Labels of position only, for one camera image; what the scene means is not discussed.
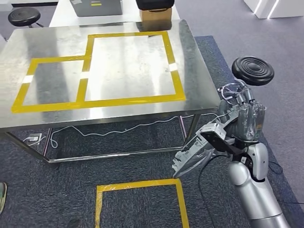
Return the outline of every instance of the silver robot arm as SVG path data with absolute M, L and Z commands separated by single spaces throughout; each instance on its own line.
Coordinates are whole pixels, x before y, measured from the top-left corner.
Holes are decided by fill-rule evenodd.
M 204 125 L 176 154 L 173 177 L 207 165 L 220 152 L 228 152 L 233 155 L 229 166 L 231 183 L 251 227 L 290 228 L 267 178 L 268 150 L 259 142 L 266 108 L 255 101 L 244 81 L 236 81 L 233 84 L 237 86 L 236 92 L 220 89 L 222 95 L 226 90 L 225 93 L 229 96 L 223 96 L 226 101 L 222 101 L 219 109 L 221 118 Z

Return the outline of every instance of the reflective tabletop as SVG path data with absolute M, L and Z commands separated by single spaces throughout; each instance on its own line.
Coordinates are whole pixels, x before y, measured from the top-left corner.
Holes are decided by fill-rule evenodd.
M 17 29 L 0 56 L 0 131 L 216 111 L 185 20 Z

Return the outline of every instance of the stool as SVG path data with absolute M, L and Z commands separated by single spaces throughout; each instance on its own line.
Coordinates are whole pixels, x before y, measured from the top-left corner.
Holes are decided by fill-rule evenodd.
M 250 86 L 263 86 L 272 81 L 274 69 L 263 59 L 244 56 L 235 59 L 232 67 L 233 75 Z
M 17 27 L 29 26 L 29 28 L 32 28 L 32 25 L 34 23 L 43 27 L 43 25 L 37 23 L 40 16 L 40 12 L 35 8 L 23 7 L 11 11 L 8 15 L 8 21 Z

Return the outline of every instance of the yellow tape square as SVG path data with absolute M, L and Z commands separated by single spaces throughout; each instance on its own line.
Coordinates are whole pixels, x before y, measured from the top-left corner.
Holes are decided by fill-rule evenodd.
M 54 63 L 64 61 L 76 61 L 83 60 L 84 64 L 82 72 L 90 71 L 92 59 L 93 47 L 95 38 L 111 38 L 111 37 L 131 37 L 131 36 L 156 36 L 161 35 L 166 51 L 169 69 L 170 70 L 172 81 L 175 90 L 175 94 L 171 95 L 156 95 L 156 96 L 143 96 L 143 97 L 130 97 L 119 99 L 108 100 L 95 100 L 85 101 L 85 94 L 88 87 L 88 78 L 83 78 L 79 81 L 79 86 L 75 102 L 64 103 L 51 103 L 51 104 L 34 104 L 23 105 L 29 84 L 34 77 L 35 70 L 38 64 L 41 63 Z M 186 96 L 183 92 L 183 85 L 180 78 L 177 66 L 176 65 L 173 51 L 172 50 L 169 36 L 166 31 L 158 32 L 129 32 L 129 33 L 109 33 L 109 34 L 92 34 L 88 36 L 88 43 L 85 54 L 83 56 L 66 56 L 66 57 L 46 57 L 46 58 L 33 58 L 23 81 L 19 93 L 11 107 L 13 113 L 28 113 L 28 112 L 51 112 L 51 111 L 63 111 L 80 108 L 94 108 L 94 107 L 109 107 L 109 106 L 121 106 L 121 105 L 138 105 L 149 104 L 160 102 L 173 102 L 173 101 L 185 101 Z
M 99 185 L 97 187 L 96 192 L 95 228 L 100 228 L 103 193 L 105 191 L 146 188 L 146 187 L 164 186 L 164 185 L 175 185 L 177 187 L 177 198 L 180 205 L 183 228 L 189 228 L 187 211 L 186 209 L 185 199 L 183 198 L 183 188 L 181 186 L 181 182 L 180 179 L 145 180 L 145 181 L 121 183 L 121 184 Z

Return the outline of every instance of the shoe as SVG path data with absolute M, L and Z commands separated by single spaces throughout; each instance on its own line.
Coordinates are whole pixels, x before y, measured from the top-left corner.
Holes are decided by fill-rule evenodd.
M 7 197 L 8 186 L 5 183 L 0 183 L 0 215 L 5 208 L 5 198 Z

